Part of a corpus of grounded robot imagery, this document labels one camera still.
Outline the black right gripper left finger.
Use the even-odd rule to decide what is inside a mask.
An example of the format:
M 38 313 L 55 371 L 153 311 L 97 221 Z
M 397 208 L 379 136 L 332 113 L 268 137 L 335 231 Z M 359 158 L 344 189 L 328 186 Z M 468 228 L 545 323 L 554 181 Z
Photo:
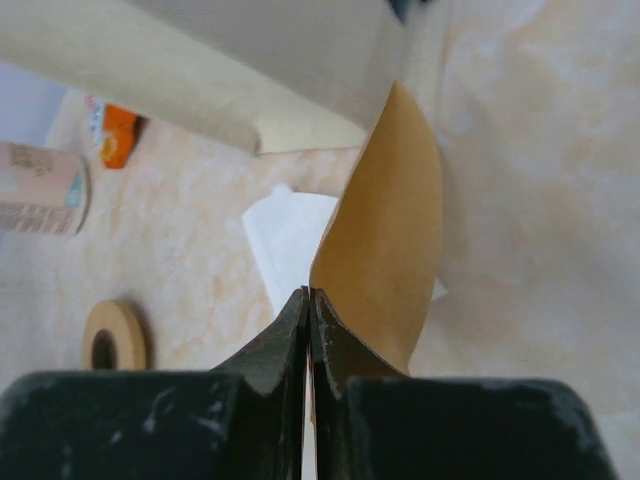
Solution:
M 306 293 L 203 371 L 49 371 L 1 398 L 5 479 L 297 479 Z

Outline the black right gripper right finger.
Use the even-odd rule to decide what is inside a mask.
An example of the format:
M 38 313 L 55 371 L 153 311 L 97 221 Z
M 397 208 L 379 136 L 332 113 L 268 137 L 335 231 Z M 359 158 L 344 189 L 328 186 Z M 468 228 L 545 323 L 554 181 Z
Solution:
M 321 479 L 613 479 L 583 400 L 550 379 L 412 378 L 310 295 Z

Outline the brown paper coffee filter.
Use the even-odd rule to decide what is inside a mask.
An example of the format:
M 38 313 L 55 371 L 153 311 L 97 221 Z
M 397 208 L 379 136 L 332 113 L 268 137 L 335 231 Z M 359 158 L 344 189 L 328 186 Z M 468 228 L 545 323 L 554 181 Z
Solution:
M 339 319 L 407 372 L 443 250 L 441 156 L 421 108 L 393 83 L 310 270 Z

